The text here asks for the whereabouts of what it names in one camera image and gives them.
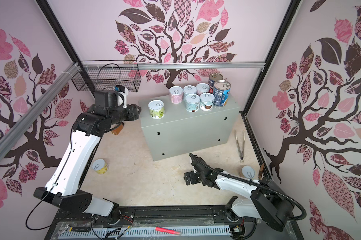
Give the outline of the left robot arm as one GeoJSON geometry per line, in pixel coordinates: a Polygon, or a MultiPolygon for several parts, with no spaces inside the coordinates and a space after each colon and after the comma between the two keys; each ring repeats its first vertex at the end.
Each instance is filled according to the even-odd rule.
{"type": "Polygon", "coordinates": [[[83,180],[104,134],[126,121],[139,118],[141,108],[127,103],[129,91],[123,86],[95,91],[95,103],[75,120],[70,143],[55,173],[34,197],[61,210],[93,214],[116,224],[121,217],[117,203],[82,191],[83,180]]]}

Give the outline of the la sicilia tomato can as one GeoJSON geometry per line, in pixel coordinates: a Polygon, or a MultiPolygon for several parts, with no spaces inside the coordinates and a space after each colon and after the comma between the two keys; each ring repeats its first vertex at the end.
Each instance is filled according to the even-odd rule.
{"type": "Polygon", "coordinates": [[[209,85],[209,93],[213,93],[213,86],[214,86],[214,83],[216,81],[221,81],[223,80],[223,75],[222,74],[210,74],[209,75],[209,78],[208,78],[208,85],[209,85]]]}

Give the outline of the blue label tall can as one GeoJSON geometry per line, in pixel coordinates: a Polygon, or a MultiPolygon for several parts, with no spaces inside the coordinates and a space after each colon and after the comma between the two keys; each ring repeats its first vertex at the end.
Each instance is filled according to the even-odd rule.
{"type": "Polygon", "coordinates": [[[231,84],[226,80],[219,80],[214,83],[213,85],[214,106],[224,107],[226,105],[230,88],[231,88],[231,84]]]}

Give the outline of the green label can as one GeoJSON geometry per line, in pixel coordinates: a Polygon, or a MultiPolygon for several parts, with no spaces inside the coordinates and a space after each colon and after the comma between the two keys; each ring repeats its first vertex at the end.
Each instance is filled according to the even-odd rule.
{"type": "Polygon", "coordinates": [[[164,102],[161,100],[150,101],[148,107],[153,119],[161,119],[165,114],[164,102]]]}

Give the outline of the pink can white lid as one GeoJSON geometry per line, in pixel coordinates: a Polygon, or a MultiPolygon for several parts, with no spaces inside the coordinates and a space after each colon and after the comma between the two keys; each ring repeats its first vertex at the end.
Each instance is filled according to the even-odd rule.
{"type": "Polygon", "coordinates": [[[202,94],[209,93],[209,89],[210,87],[208,84],[199,83],[196,85],[196,94],[200,96],[202,94]]]}

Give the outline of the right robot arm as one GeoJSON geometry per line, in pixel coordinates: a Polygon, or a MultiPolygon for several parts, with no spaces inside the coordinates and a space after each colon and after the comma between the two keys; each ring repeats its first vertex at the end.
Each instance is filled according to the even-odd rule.
{"type": "Polygon", "coordinates": [[[288,221],[306,218],[305,208],[288,196],[270,178],[245,179],[223,169],[212,168],[201,157],[189,154],[192,171],[185,173],[187,185],[201,183],[209,188],[236,194],[225,206],[225,215],[235,222],[239,218],[261,219],[273,230],[282,232],[288,221]]]}

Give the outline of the yellow label can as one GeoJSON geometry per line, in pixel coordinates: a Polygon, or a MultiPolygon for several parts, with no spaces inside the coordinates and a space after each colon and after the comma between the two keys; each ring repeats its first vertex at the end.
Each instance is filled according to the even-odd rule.
{"type": "Polygon", "coordinates": [[[97,159],[93,162],[92,168],[97,174],[103,175],[109,170],[109,165],[104,159],[97,159]]]}

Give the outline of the teal can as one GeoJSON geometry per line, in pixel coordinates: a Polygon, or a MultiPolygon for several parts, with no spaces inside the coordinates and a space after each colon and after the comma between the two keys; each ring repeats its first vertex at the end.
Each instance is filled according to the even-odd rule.
{"type": "Polygon", "coordinates": [[[199,110],[200,97],[197,94],[189,94],[185,97],[185,108],[190,113],[195,113],[199,110]]]}
{"type": "Polygon", "coordinates": [[[197,89],[195,86],[187,85],[183,88],[183,100],[185,101],[186,97],[191,94],[196,94],[197,89]]]}
{"type": "Polygon", "coordinates": [[[210,93],[203,93],[200,96],[200,109],[208,112],[213,109],[214,95],[210,93]]]}

